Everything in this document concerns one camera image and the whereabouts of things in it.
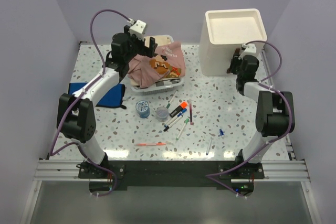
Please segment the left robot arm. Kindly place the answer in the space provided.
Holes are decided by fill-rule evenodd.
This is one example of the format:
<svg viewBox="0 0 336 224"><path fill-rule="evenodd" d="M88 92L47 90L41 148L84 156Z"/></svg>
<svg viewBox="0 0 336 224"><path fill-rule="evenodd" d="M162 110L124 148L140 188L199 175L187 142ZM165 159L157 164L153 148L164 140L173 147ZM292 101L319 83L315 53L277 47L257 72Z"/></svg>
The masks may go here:
<svg viewBox="0 0 336 224"><path fill-rule="evenodd" d="M107 155L95 138L94 109L106 93L124 79L129 62L136 55L154 57L157 44L153 37L148 45L145 43L146 27L147 24L140 20L126 25L122 33L112 37L111 51L103 58L98 74L73 94L64 93L59 98L57 133L62 133L78 146L85 159L92 163L90 171L97 178L108 174L109 165L104 162Z"/></svg>

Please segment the white drawer cabinet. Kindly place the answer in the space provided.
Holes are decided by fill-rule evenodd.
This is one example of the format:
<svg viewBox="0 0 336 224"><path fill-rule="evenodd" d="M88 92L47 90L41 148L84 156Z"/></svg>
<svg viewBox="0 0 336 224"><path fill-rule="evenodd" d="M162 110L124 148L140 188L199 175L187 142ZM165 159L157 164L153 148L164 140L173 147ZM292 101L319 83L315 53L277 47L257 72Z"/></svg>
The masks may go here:
<svg viewBox="0 0 336 224"><path fill-rule="evenodd" d="M205 76L224 76L236 49L252 42L260 54L267 34L255 8L208 10L199 42L199 60Z"/></svg>

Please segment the pink printed t-shirt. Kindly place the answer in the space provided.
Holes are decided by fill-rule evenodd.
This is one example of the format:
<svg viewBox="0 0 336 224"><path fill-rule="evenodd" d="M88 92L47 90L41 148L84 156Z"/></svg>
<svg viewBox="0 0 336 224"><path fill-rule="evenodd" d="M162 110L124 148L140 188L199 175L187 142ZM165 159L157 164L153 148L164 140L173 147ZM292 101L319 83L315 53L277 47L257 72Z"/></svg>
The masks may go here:
<svg viewBox="0 0 336 224"><path fill-rule="evenodd" d="M148 88L161 79L178 79L186 74L180 42L158 46L153 58L136 55L129 63L128 77L140 88Z"/></svg>

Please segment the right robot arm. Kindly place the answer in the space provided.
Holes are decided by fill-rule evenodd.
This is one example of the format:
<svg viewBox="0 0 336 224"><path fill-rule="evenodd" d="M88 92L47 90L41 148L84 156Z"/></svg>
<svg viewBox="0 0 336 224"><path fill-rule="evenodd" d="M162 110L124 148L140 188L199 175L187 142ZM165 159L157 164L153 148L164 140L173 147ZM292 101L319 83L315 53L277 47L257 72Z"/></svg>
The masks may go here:
<svg viewBox="0 0 336 224"><path fill-rule="evenodd" d="M261 162L271 145L293 132L295 128L295 111L293 94L269 87L255 78L259 60L252 55L242 58L233 55L228 73L235 74L237 91L257 103L255 127L256 133L238 156L231 168L239 178L246 178L253 171L251 164Z"/></svg>

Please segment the white laundry basket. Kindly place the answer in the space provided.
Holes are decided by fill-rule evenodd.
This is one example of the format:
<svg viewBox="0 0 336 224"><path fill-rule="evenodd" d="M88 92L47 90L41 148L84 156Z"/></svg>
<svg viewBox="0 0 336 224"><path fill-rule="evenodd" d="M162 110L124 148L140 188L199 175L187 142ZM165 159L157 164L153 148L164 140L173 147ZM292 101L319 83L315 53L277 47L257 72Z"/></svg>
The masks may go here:
<svg viewBox="0 0 336 224"><path fill-rule="evenodd" d="M178 79L161 79L155 84L149 86L148 88L140 88L138 84L136 84L132 79L130 79L131 89L134 92L142 93L142 94L149 94L149 93L158 93L164 91L170 91L172 89L177 88L178 86L182 85L184 77Z"/></svg>

